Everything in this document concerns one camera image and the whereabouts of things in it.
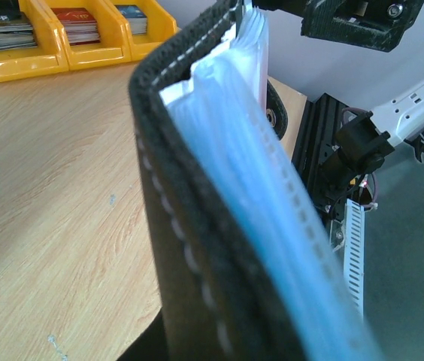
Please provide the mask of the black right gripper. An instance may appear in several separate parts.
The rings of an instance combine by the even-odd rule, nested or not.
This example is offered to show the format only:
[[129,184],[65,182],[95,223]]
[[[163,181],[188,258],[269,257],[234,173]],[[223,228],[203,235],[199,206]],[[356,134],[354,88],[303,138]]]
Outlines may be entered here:
[[424,0],[289,0],[252,4],[302,18],[302,36],[390,52],[415,23]]

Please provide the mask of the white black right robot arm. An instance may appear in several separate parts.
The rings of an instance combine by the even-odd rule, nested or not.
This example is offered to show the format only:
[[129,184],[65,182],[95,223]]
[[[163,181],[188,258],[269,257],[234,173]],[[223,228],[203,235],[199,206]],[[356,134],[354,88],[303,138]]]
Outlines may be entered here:
[[[421,1],[254,1],[263,10],[302,18],[301,35],[390,52],[415,23]],[[424,129],[424,80],[355,118],[335,133],[338,149],[319,163],[312,184],[333,197],[355,176],[372,173],[407,138]]]

